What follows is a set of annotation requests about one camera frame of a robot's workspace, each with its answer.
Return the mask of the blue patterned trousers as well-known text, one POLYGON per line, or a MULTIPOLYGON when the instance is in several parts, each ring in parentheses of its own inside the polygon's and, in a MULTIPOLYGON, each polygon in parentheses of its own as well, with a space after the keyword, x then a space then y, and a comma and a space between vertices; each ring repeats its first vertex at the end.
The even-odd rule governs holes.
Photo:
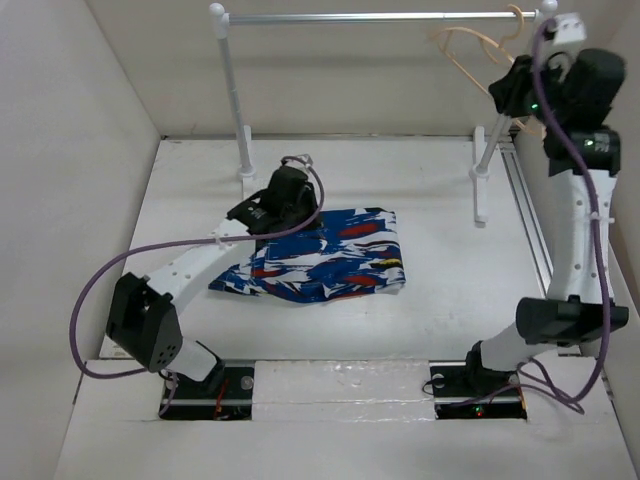
POLYGON ((395 294, 405 284, 396 213, 369 207, 323 212, 320 228, 267 242, 208 289, 317 304, 395 294))

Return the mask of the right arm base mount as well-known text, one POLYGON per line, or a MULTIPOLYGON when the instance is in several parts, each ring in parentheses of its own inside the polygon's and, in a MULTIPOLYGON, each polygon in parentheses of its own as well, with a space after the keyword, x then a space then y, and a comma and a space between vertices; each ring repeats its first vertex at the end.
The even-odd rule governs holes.
POLYGON ((507 372, 472 382, 464 362, 433 362, 422 391, 433 399, 437 420, 526 420, 518 381, 507 372))

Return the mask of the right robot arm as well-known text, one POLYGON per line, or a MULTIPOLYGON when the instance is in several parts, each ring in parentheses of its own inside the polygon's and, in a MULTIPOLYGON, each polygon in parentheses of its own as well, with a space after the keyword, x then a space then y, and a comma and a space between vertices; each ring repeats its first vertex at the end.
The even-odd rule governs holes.
POLYGON ((462 381, 486 395, 505 386, 517 368, 553 347, 599 341, 594 371, 577 394, 598 379, 611 334, 629 311, 616 304, 608 274, 611 200, 621 170, 621 140, 604 123, 626 78, 625 60, 608 50, 584 48, 586 28, 576 13, 546 17, 531 51, 489 87, 498 118, 470 172, 482 194, 490 157, 507 122, 532 116, 545 128, 543 150, 555 193, 557 231, 553 272, 545 298, 523 298, 515 321, 467 353, 462 381))

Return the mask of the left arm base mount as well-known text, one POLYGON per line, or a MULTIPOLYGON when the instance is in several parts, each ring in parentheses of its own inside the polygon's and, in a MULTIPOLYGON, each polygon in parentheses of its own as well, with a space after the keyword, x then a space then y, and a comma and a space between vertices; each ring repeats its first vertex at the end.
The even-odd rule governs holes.
POLYGON ((197 382, 178 374, 177 385, 171 377, 165 385, 159 405, 159 418, 169 421, 245 421, 252 418, 254 362, 230 362, 222 380, 207 392, 197 382))

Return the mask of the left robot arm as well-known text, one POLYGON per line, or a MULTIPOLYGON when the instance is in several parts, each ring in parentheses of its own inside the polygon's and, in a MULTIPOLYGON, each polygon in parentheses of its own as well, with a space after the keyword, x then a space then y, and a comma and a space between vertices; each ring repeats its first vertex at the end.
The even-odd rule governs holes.
POLYGON ((204 241, 165 266, 115 285, 106 335, 151 373, 168 371, 201 396, 222 387, 224 362, 182 334, 179 317, 196 296, 259 243, 319 223, 315 187, 308 173, 284 158, 266 188, 231 208, 204 241))

